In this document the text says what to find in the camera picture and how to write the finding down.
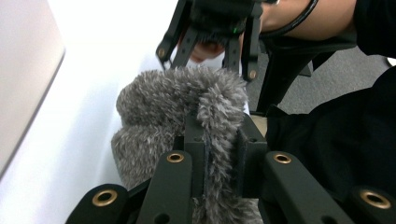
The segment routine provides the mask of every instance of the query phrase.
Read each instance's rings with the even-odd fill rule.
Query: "fuzzy gray fabric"
[[[210,152],[207,194],[193,200],[193,223],[262,223],[257,201],[236,197],[230,186],[234,141],[248,99],[245,86],[236,73],[205,67],[147,71],[126,86],[117,101],[122,128],[111,142],[125,187],[152,177],[194,110]]]

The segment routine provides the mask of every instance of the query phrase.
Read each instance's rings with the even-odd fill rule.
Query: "person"
[[[284,26],[307,4],[308,0],[262,4],[262,31]],[[356,32],[357,45],[366,55],[396,58],[396,1],[320,0],[286,35],[322,40],[344,32]],[[200,63],[223,51],[219,45],[200,43],[191,59]],[[296,156],[341,201],[357,186],[396,198],[396,67],[371,88],[330,100],[309,114],[269,117],[266,122],[268,147]]]

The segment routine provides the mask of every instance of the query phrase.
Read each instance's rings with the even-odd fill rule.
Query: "black sleeve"
[[[358,46],[396,58],[396,0],[358,0]],[[268,118],[269,148],[296,156],[339,198],[355,186],[396,198],[396,67],[372,88],[318,106],[307,115]]]
[[[361,51],[396,58],[396,0],[357,0],[354,23]]]

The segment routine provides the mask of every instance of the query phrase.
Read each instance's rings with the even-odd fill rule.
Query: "stuffed animal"
[[[235,196],[230,185],[234,141],[248,100],[246,82],[226,69],[147,71],[117,100],[122,128],[113,136],[114,160],[127,189],[152,177],[158,159],[184,134],[186,115],[197,112],[209,144],[203,198],[193,199],[193,223],[262,223],[257,201]]]

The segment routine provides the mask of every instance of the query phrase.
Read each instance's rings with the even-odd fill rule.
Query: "black cable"
[[[285,33],[291,31],[296,26],[300,25],[300,23],[303,22],[309,16],[309,14],[311,14],[312,10],[314,10],[317,3],[318,3],[318,0],[311,0],[309,2],[308,6],[304,9],[304,11],[296,19],[294,19],[294,21],[290,22],[289,24],[287,24],[277,30],[269,31],[269,32],[262,32],[262,33],[260,33],[260,38],[274,38],[277,36],[284,35]]]

